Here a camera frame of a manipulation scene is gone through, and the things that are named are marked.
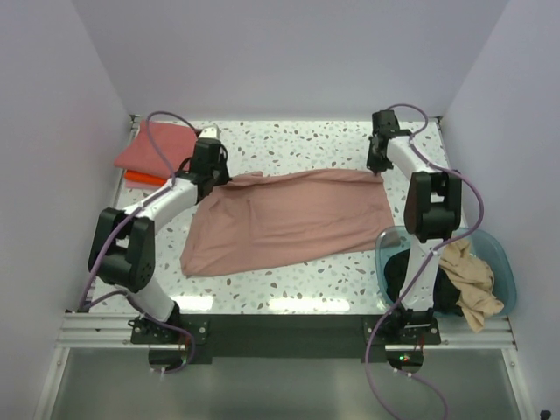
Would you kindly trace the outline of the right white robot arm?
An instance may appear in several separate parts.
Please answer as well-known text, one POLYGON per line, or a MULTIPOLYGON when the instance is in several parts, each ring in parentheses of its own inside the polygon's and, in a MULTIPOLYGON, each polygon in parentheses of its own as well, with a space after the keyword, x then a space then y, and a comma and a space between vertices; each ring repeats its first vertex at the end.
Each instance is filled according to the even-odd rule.
POLYGON ((439 250, 461 221, 462 180, 448 168, 431 162, 414 144, 420 133, 403 129, 392 105, 372 114, 367 168, 375 175, 398 168, 409 181, 402 213, 410 235, 409 259, 401 289, 389 316, 392 338, 402 344, 416 338, 433 319, 433 290, 439 250))

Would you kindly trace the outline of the dusty pink printed t-shirt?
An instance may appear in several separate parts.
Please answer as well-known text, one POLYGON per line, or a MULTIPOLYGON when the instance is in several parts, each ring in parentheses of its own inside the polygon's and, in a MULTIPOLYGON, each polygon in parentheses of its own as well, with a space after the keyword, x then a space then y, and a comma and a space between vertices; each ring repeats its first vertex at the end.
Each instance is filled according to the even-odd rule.
POLYGON ((367 171, 246 173, 200 202, 180 267, 218 277, 367 251, 393 224, 383 179, 367 171))

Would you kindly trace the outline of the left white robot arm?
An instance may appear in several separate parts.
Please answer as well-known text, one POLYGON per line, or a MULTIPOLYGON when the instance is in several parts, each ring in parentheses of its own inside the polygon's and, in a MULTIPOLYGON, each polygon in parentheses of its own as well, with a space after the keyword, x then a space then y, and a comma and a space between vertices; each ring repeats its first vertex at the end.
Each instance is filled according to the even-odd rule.
POLYGON ((124 291, 139 312, 152 318, 151 334, 172 343, 181 333, 176 302, 155 279, 156 235, 172 219, 198 205, 229 180, 228 153, 215 129, 205 129, 192 157, 164 186, 135 205, 101 211, 87 268, 105 284, 124 291))

